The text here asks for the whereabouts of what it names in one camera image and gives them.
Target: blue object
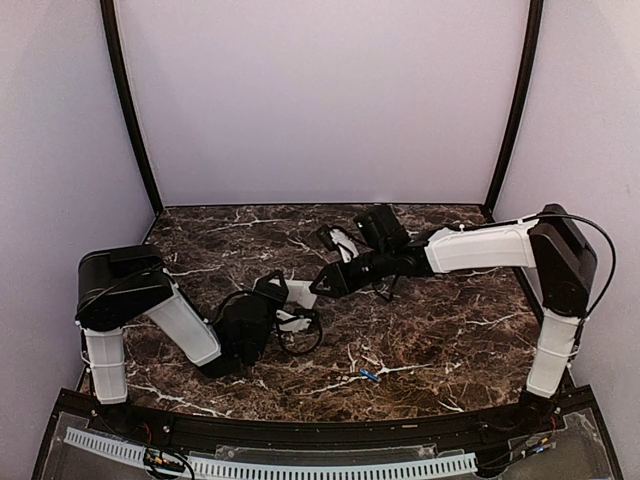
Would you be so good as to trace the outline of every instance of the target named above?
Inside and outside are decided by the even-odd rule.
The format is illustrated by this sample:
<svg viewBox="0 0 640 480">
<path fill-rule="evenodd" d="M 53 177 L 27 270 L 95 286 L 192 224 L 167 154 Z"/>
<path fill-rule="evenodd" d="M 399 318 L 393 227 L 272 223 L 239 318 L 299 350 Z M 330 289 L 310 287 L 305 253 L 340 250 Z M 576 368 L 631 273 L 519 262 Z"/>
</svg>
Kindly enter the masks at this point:
<svg viewBox="0 0 640 480">
<path fill-rule="evenodd" d="M 380 381 L 380 378 L 376 375 L 374 375 L 373 373 L 371 373 L 369 370 L 365 370 L 364 368 L 360 369 L 360 373 L 362 375 L 364 375 L 365 377 L 367 377 L 369 380 L 373 380 L 374 382 L 378 383 Z"/>
</svg>

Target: wire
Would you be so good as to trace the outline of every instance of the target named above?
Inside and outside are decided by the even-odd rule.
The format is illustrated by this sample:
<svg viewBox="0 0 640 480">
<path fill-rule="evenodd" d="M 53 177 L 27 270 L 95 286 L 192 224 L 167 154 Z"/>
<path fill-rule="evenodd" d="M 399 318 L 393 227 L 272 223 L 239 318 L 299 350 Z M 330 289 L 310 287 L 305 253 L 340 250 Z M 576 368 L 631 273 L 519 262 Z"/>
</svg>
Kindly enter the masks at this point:
<svg viewBox="0 0 640 480">
<path fill-rule="evenodd" d="M 150 449 L 154 449 L 157 450 L 159 452 L 159 455 L 155 455 L 153 453 L 150 452 Z M 176 451 L 171 451 L 171 450 L 163 450 L 161 448 L 157 448 L 157 447 L 147 447 L 145 449 L 145 456 L 154 456 L 156 458 L 159 458 L 161 461 L 164 461 L 164 455 L 170 455 L 174 458 L 176 458 L 177 460 L 179 460 L 179 463 L 181 463 L 185 469 L 182 472 L 175 472 L 174 474 L 169 474 L 169 473 L 162 473 L 160 471 L 158 471 L 158 467 L 155 465 L 155 463 L 153 461 L 149 462 L 149 464 L 144 464 L 145 467 L 149 467 L 149 469 L 153 472 L 153 473 L 149 473 L 148 470 L 145 470 L 147 472 L 147 474 L 150 477 L 153 478 L 157 478 L 160 480 L 173 480 L 176 478 L 180 478 L 182 476 L 182 474 L 186 471 L 189 470 L 189 474 L 191 475 L 191 479 L 195 480 L 196 474 L 195 471 L 193 470 L 193 467 L 189 464 L 189 461 L 187 460 L 187 458 L 182 455 L 179 452 Z"/>
<path fill-rule="evenodd" d="M 536 435 L 538 435 L 537 431 L 540 429 L 540 427 L 542 426 L 542 420 L 540 421 L 540 423 L 538 423 L 538 426 L 536 427 L 534 433 L 532 433 L 531 435 L 529 435 L 528 437 L 524 438 L 523 440 L 519 441 L 518 443 L 516 443 L 513 447 L 511 447 L 509 449 L 509 451 L 507 451 L 506 453 L 500 455 L 499 457 L 494 458 L 493 460 L 486 462 L 482 465 L 478 465 L 478 468 L 483 468 L 485 470 L 502 470 L 505 469 L 511 465 L 513 465 L 514 463 L 519 462 L 520 460 L 524 460 L 525 458 L 531 456 L 531 455 L 536 455 L 538 453 L 542 453 L 542 451 L 538 451 L 538 449 L 544 445 L 546 445 L 549 440 L 556 434 L 556 432 L 558 431 L 558 422 L 555 418 L 555 415 L 552 414 L 551 417 L 549 417 L 549 420 L 551 421 L 551 425 L 552 425 L 552 430 L 551 433 L 549 435 L 543 436 L 540 440 L 538 440 L 535 445 L 525 448 L 520 454 L 518 454 L 517 457 L 511 459 L 510 461 L 508 461 L 507 463 L 503 463 L 500 465 L 494 465 L 495 463 L 499 462 L 500 460 L 502 460 L 503 458 L 506 458 L 510 455 L 512 455 L 514 452 L 516 452 L 520 447 L 522 447 L 523 445 L 526 445 L 527 443 L 529 443 L 529 441 L 535 437 Z"/>
<path fill-rule="evenodd" d="M 91 397 L 96 402 L 96 408 L 93 409 L 93 412 L 92 412 L 92 414 L 95 414 L 95 418 L 97 418 L 98 420 L 100 420 L 102 422 L 102 425 L 104 425 L 104 427 L 109 431 L 109 433 L 111 433 L 112 435 L 115 435 L 116 437 L 119 437 L 119 438 L 125 438 L 121 434 L 117 433 L 113 428 L 111 428 L 111 425 L 109 425 L 107 423 L 107 420 L 100 413 L 100 409 L 102 408 L 102 405 L 98 401 L 98 399 L 96 397 L 96 394 L 95 394 L 96 392 L 95 392 L 95 386 L 93 384 L 93 375 L 92 374 L 89 375 L 89 393 L 90 393 Z M 137 441 L 137 440 L 134 440 L 134 441 L 136 443 L 139 443 L 139 444 L 143 445 L 147 449 L 153 448 L 155 450 L 158 450 L 161 453 L 166 453 L 168 455 L 176 457 L 184 465 L 185 470 L 189 471 L 189 474 L 191 475 L 191 480 L 195 480 L 196 472 L 193 470 L 193 467 L 189 463 L 189 460 L 187 459 L 187 457 L 185 457 L 180 452 L 175 451 L 173 449 L 166 448 L 166 447 L 164 447 L 164 448 L 163 447 L 157 447 L 157 446 L 151 445 L 151 440 L 152 440 L 153 437 L 151 435 L 151 429 L 149 428 L 149 425 L 147 425 L 146 423 L 143 423 L 141 426 L 142 426 L 142 428 L 144 428 L 147 431 L 149 440 L 148 440 L 148 442 L 141 442 L 141 441 Z M 160 472 L 154 472 L 154 473 L 157 473 L 158 475 L 164 475 L 164 474 L 162 474 Z"/>
<path fill-rule="evenodd" d="M 113 292 L 114 290 L 116 290 L 117 288 L 120 288 L 122 285 L 124 285 L 127 282 L 130 282 L 131 280 L 133 280 L 134 278 L 137 277 L 141 277 L 143 275 L 146 275 L 148 273 L 151 272 L 157 272 L 160 273 L 166 277 L 168 277 L 168 275 L 163 272 L 162 270 L 159 270 L 159 268 L 162 267 L 162 264 L 158 264 L 158 265 L 154 265 L 153 267 L 148 267 L 145 268 L 144 270 L 138 270 L 136 272 L 133 272 L 131 275 L 127 275 L 126 277 L 124 277 L 122 280 L 120 280 L 119 282 L 115 283 L 114 285 L 111 285 L 108 288 L 105 288 L 104 290 L 102 290 L 100 293 L 98 293 L 95 297 L 93 297 L 91 300 L 89 300 L 87 303 L 85 303 L 76 313 L 76 320 L 80 320 L 80 317 L 82 316 L 82 314 L 91 306 L 93 305 L 95 302 L 97 302 L 99 299 L 101 299 L 102 297 L 104 297 L 105 295 Z"/>
<path fill-rule="evenodd" d="M 396 288 L 396 285 L 398 284 L 398 280 L 399 279 L 400 279 L 400 275 L 396 275 L 395 277 L 393 277 L 393 281 L 391 282 L 391 285 L 389 286 L 389 295 L 388 296 L 385 296 L 384 293 L 382 293 L 380 290 L 378 290 L 378 288 L 375 285 L 372 285 L 371 287 L 373 288 L 373 292 L 376 295 L 378 295 L 385 302 L 391 303 L 391 302 L 393 302 L 394 290 Z"/>
<path fill-rule="evenodd" d="M 472 232 L 474 230 L 484 230 L 486 228 L 492 228 L 492 227 L 505 227 L 507 225 L 515 225 L 518 223 L 518 220 L 505 220 L 503 222 L 493 222 L 493 223 L 480 223 L 477 225 L 471 224 L 471 225 L 467 225 L 466 223 L 458 223 L 455 225 L 446 225 L 445 227 L 448 228 L 449 230 L 453 230 L 454 232 L 459 232 L 459 231 L 463 231 L 463 232 Z"/>
<path fill-rule="evenodd" d="M 280 329 L 280 323 L 278 322 L 278 320 L 276 320 L 275 323 L 276 323 L 276 336 L 278 338 L 278 344 L 280 345 L 280 348 L 284 353 L 291 355 L 292 357 L 301 357 L 303 355 L 308 355 L 311 352 L 313 352 L 316 348 L 318 348 L 322 343 L 322 338 L 324 337 L 324 333 L 322 331 L 322 323 L 320 322 L 320 319 L 318 316 L 311 317 L 311 324 L 309 325 L 311 326 L 315 324 L 316 328 L 318 329 L 318 338 L 316 338 L 315 343 L 311 347 L 301 352 L 291 350 L 289 347 L 287 347 L 287 345 L 284 342 L 284 333 Z"/>
<path fill-rule="evenodd" d="M 514 430 L 520 428 L 524 423 L 524 421 L 525 421 L 524 418 L 521 418 L 518 423 L 511 425 L 509 427 L 502 427 L 499 425 L 494 425 L 489 422 L 482 422 L 482 425 L 486 425 L 487 428 L 490 428 L 491 430 L 495 430 L 497 432 L 513 432 Z"/>
<path fill-rule="evenodd" d="M 216 314 L 213 317 L 213 322 L 211 322 L 211 325 L 216 325 L 220 321 L 220 316 L 222 315 L 223 310 L 231 300 L 237 297 L 241 297 L 242 295 L 260 296 L 253 290 L 238 290 L 237 292 L 233 292 L 230 295 L 227 295 L 226 297 L 224 297 L 224 300 L 222 300 L 222 303 L 220 303 L 220 305 L 216 309 Z"/>
</svg>

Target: curved black pole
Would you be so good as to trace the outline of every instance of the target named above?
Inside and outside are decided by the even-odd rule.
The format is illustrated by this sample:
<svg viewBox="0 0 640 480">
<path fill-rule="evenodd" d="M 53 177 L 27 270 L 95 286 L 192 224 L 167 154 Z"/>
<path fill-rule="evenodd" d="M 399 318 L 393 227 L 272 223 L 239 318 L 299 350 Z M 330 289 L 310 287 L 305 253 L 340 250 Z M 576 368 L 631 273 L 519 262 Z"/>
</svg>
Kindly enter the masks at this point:
<svg viewBox="0 0 640 480">
<path fill-rule="evenodd" d="M 513 154 L 516 137 L 518 136 L 522 112 L 524 111 L 524 104 L 527 99 L 527 91 L 529 90 L 529 82 L 531 81 L 533 60 L 536 56 L 536 47 L 538 46 L 543 3 L 544 0 L 531 0 L 529 4 L 527 30 L 524 37 L 520 70 L 518 71 L 516 89 L 513 94 L 513 101 L 511 102 L 509 120 L 507 121 L 507 128 L 504 132 L 504 138 L 502 139 L 502 147 L 500 147 L 500 153 L 498 154 L 498 161 L 496 162 L 496 168 L 493 172 L 489 192 L 483 205 L 483 209 L 488 213 L 493 213 L 498 203 L 498 197 L 500 196 L 500 191 L 502 190 L 502 185 L 507 175 L 509 161 Z"/>
<path fill-rule="evenodd" d="M 122 45 L 120 43 L 120 35 L 118 34 L 118 23 L 113 0 L 100 0 L 100 7 L 102 9 L 102 22 L 104 24 L 104 33 L 107 39 L 113 77 L 116 81 L 118 96 L 120 97 L 122 115 L 127 125 L 129 140 L 133 147 L 133 153 L 138 163 L 144 188 L 147 191 L 147 196 L 149 197 L 153 211 L 156 216 L 158 216 L 162 213 L 162 210 L 164 210 L 164 206 L 162 205 L 160 192 L 153 177 L 149 157 L 147 156 L 147 151 L 142 139 L 140 125 L 138 124 L 138 117 L 136 116 L 136 110 L 133 106 L 133 97 L 131 96 L 127 71 L 124 65 L 124 56 L 122 55 Z"/>
</svg>

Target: black cable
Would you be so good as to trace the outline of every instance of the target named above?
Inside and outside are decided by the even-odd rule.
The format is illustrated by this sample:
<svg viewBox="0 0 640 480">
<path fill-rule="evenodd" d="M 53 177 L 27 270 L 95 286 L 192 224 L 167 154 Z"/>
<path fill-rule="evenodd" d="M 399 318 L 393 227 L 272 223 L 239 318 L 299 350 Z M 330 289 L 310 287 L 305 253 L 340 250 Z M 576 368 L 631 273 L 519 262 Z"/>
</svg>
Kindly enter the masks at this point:
<svg viewBox="0 0 640 480">
<path fill-rule="evenodd" d="M 477 225 L 467 225 L 465 223 L 459 223 L 457 225 L 447 225 L 449 230 L 453 230 L 454 232 L 473 232 L 475 230 L 484 230 L 486 228 L 491 227 L 506 227 L 508 225 L 515 225 L 518 223 L 518 220 L 505 220 L 503 222 L 493 222 L 493 223 L 480 223 Z"/>
<path fill-rule="evenodd" d="M 233 292 L 233 293 L 227 295 L 226 297 L 224 297 L 224 300 L 222 300 L 222 302 L 220 303 L 220 305 L 216 309 L 216 314 L 213 317 L 213 322 L 211 322 L 211 325 L 212 326 L 216 325 L 220 321 L 220 316 L 222 315 L 223 310 L 225 309 L 225 307 L 229 304 L 229 302 L 231 300 L 233 300 L 236 297 L 241 297 L 243 295 L 254 295 L 254 296 L 262 298 L 261 295 L 258 295 L 253 290 L 238 290 L 237 292 Z"/>
<path fill-rule="evenodd" d="M 301 352 L 291 350 L 289 347 L 287 347 L 287 345 L 284 342 L 284 332 L 280 329 L 281 324 L 278 322 L 278 320 L 276 320 L 275 323 L 276 323 L 276 337 L 278 338 L 278 344 L 280 345 L 280 348 L 284 353 L 291 355 L 292 357 L 301 357 L 303 355 L 308 355 L 311 352 L 313 352 L 316 348 L 318 348 L 322 343 L 324 332 L 322 331 L 322 323 L 320 322 L 320 319 L 317 316 L 311 317 L 311 324 L 309 326 L 315 324 L 316 328 L 318 329 L 318 338 L 316 339 L 316 342 L 311 347 Z"/>
<path fill-rule="evenodd" d="M 130 282 L 134 278 L 141 277 L 143 275 L 146 275 L 146 274 L 152 273 L 152 272 L 160 273 L 160 274 L 168 277 L 168 275 L 165 272 L 163 272 L 162 270 L 159 270 L 161 267 L 162 267 L 162 264 L 158 264 L 158 265 L 154 265 L 153 267 L 145 268 L 144 270 L 138 270 L 136 272 L 133 272 L 131 275 L 127 275 L 126 277 L 124 277 L 122 280 L 120 280 L 119 282 L 115 283 L 114 285 L 111 285 L 110 287 L 105 288 L 100 293 L 98 293 L 98 295 L 96 295 L 91 300 L 89 300 L 87 303 L 85 303 L 78 310 L 78 312 L 76 313 L 76 317 L 75 317 L 76 320 L 80 320 L 80 317 L 81 317 L 82 313 L 85 312 L 91 305 L 93 305 L 99 299 L 101 299 L 105 295 L 113 292 L 117 288 L 120 288 L 122 285 L 124 285 L 127 282 Z"/>
<path fill-rule="evenodd" d="M 481 424 L 486 426 L 486 428 L 490 428 L 491 430 L 495 430 L 496 432 L 508 433 L 508 432 L 513 432 L 514 430 L 517 430 L 518 428 L 520 428 L 524 422 L 525 422 L 525 419 L 521 418 L 518 423 L 516 423 L 514 425 L 511 425 L 509 427 L 502 427 L 500 425 L 494 425 L 494 424 L 489 423 L 489 422 L 481 422 Z"/>
<path fill-rule="evenodd" d="M 378 295 L 385 302 L 391 303 L 391 302 L 393 302 L 394 290 L 396 288 L 396 285 L 398 284 L 398 280 L 399 279 L 400 279 L 400 275 L 396 275 L 395 277 L 393 277 L 393 281 L 391 282 L 391 285 L 389 286 L 389 295 L 388 296 L 385 296 L 384 293 L 382 293 L 380 290 L 378 290 L 378 288 L 375 285 L 372 285 L 371 287 L 373 288 L 373 292 L 376 295 Z"/>
<path fill-rule="evenodd" d="M 534 451 L 537 448 L 540 448 L 542 445 L 546 444 L 557 432 L 557 428 L 556 428 L 556 420 L 553 414 L 551 414 L 551 416 L 549 417 L 551 419 L 551 423 L 553 424 L 553 430 L 551 431 L 550 435 L 546 435 L 543 436 L 540 440 L 538 440 L 538 442 L 536 442 L 535 445 L 526 448 L 523 451 Z M 543 419 L 540 419 L 538 426 L 535 428 L 534 432 L 529 435 L 528 437 L 524 438 L 523 440 L 520 440 L 518 443 L 516 443 L 513 447 L 511 447 L 506 453 L 503 453 L 502 455 L 500 455 L 499 457 L 494 458 L 493 460 L 490 460 L 486 463 L 483 463 L 482 465 L 478 465 L 478 468 L 483 468 L 485 470 L 502 470 L 505 469 L 511 465 L 513 465 L 516 462 L 519 462 L 520 460 L 524 460 L 525 458 L 527 458 L 527 456 L 530 455 L 526 455 L 525 456 L 517 456 L 511 460 L 509 460 L 507 463 L 503 463 L 500 465 L 494 465 L 495 463 L 499 462 L 500 460 L 502 460 L 503 458 L 506 458 L 508 456 L 510 456 L 511 454 L 513 454 L 514 452 L 516 452 L 520 447 L 522 447 L 523 445 L 526 445 L 529 440 L 531 440 L 533 437 L 535 437 L 536 435 L 538 435 L 538 430 L 540 430 L 540 427 L 542 426 L 543 423 Z"/>
<path fill-rule="evenodd" d="M 193 470 L 193 467 L 189 464 L 189 461 L 187 460 L 187 458 L 182 455 L 181 453 L 177 452 L 177 451 L 173 451 L 172 449 L 162 449 L 162 448 L 158 448 L 158 447 L 147 447 L 145 449 L 145 454 L 149 453 L 151 455 L 151 452 L 149 452 L 149 449 L 154 449 L 154 450 L 158 450 L 160 452 L 160 456 L 159 458 L 164 460 L 163 455 L 167 454 L 170 455 L 176 459 L 178 459 L 180 461 L 180 463 L 183 464 L 183 466 L 185 467 L 185 470 L 183 470 L 182 472 L 175 472 L 175 474 L 169 474 L 169 473 L 162 473 L 160 471 L 158 471 L 158 467 L 156 467 L 156 465 L 154 463 L 150 463 L 149 465 L 146 465 L 146 467 L 149 467 L 149 469 L 151 469 L 151 471 L 153 472 L 152 474 L 150 474 L 147 471 L 147 474 L 149 474 L 151 477 L 157 478 L 159 480 L 174 480 L 176 478 L 180 478 L 182 476 L 182 474 L 186 471 L 189 470 L 189 474 L 191 475 L 191 480 L 195 480 L 196 478 L 196 473 Z"/>
<path fill-rule="evenodd" d="M 499 462 L 500 460 L 502 460 L 503 458 L 506 458 L 508 456 L 510 456 L 513 452 L 515 452 L 516 450 L 518 450 L 518 448 L 520 448 L 522 445 L 526 444 L 529 440 L 531 440 L 533 437 L 535 437 L 537 435 L 537 433 L 532 433 L 531 435 L 529 435 L 527 438 L 525 438 L 524 440 L 519 441 L 518 443 L 516 443 L 513 447 L 511 447 L 506 453 L 503 453 L 502 455 L 500 455 L 499 457 L 494 458 L 493 460 L 483 463 L 482 465 L 478 465 L 478 468 L 493 468 L 493 467 L 489 467 L 489 465 L 493 465 L 496 462 Z"/>
</svg>

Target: white cable tray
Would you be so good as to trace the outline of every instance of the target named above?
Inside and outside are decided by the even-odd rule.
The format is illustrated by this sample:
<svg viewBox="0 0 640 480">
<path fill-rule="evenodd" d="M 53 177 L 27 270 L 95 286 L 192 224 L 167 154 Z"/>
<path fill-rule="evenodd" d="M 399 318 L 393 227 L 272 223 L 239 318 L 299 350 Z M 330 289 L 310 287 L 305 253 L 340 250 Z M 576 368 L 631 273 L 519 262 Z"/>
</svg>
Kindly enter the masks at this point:
<svg viewBox="0 0 640 480">
<path fill-rule="evenodd" d="M 145 447 L 68 427 L 65 443 L 132 467 L 145 468 Z M 204 480 L 428 480 L 474 473 L 474 453 L 445 458 L 361 466 L 283 466 L 236 463 L 189 456 L 196 478 Z"/>
</svg>

